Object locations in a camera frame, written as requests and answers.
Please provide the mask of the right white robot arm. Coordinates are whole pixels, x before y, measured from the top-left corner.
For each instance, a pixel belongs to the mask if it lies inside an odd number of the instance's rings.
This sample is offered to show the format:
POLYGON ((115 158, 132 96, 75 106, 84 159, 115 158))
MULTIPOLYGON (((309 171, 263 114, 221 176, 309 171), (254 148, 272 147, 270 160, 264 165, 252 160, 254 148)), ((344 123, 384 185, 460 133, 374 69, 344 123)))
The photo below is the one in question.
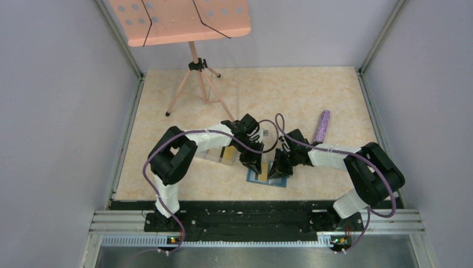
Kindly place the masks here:
POLYGON ((310 144, 298 128, 280 140, 282 148, 276 151, 270 179, 291 176, 298 165, 326 166, 349 174, 354 188, 334 201, 327 215, 327 223, 334 230, 342 230, 352 215, 378 205, 405 185, 402 172, 375 142, 360 148, 310 144))

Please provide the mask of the clear plastic box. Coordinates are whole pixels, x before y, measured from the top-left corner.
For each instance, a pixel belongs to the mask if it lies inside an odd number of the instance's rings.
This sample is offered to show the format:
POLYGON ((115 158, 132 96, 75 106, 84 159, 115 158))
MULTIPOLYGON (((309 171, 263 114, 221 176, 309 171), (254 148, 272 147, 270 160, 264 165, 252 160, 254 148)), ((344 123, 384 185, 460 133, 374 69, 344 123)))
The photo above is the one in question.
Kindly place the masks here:
POLYGON ((234 161, 237 157, 237 150, 235 152, 234 158, 232 161, 225 161, 220 157, 221 150, 223 147, 216 147, 216 148, 211 148, 202 152, 198 152, 195 154, 196 158, 212 161, 212 162, 217 162, 223 165, 227 166, 232 166, 234 164, 234 161))

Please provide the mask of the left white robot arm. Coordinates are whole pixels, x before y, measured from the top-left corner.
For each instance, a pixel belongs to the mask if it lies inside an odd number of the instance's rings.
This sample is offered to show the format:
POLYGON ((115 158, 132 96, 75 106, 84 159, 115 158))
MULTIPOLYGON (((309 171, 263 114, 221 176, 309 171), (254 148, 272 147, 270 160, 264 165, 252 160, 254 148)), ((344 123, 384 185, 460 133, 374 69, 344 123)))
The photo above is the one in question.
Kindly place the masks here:
POLYGON ((178 184, 186 175, 196 154, 218 147, 234 147, 239 161, 257 174, 262 172, 264 145, 259 123, 249 114, 241 120, 225 120, 200 130, 183 131, 170 127, 148 155, 144 167, 155 178, 157 222, 166 231, 178 226, 180 209, 178 184))

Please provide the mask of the gold credit card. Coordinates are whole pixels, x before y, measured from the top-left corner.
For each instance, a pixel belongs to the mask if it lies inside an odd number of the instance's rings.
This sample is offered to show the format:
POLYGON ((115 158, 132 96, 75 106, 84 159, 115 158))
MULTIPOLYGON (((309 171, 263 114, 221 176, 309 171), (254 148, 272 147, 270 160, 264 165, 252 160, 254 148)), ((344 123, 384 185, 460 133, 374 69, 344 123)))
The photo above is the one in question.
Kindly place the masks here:
POLYGON ((236 149, 234 146, 223 147, 221 150, 220 157, 225 161, 232 161, 235 155, 236 149))
POLYGON ((255 174, 255 181, 259 183, 267 183, 268 181, 268 171, 263 170, 261 174, 255 174))

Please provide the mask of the blue card holder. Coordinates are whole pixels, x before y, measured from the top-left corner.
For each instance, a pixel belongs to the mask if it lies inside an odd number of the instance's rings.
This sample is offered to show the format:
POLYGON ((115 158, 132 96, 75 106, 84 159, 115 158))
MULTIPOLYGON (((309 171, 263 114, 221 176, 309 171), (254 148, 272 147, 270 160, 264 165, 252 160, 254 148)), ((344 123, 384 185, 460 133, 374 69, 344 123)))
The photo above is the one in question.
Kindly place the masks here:
MULTIPOLYGON (((262 171, 267 170, 269 172, 272 164, 273 164, 272 162, 263 161, 262 162, 262 171)), ((254 180, 255 179, 255 174, 256 174, 255 172, 253 172, 251 170, 248 170, 246 181, 249 182, 249 183, 255 183, 255 184, 266 185, 266 186, 275 186, 275 187, 279 187, 279 188, 285 188, 287 186, 288 177, 284 177, 284 178, 280 178, 280 179, 268 179, 267 183, 259 183, 259 182, 254 180)))

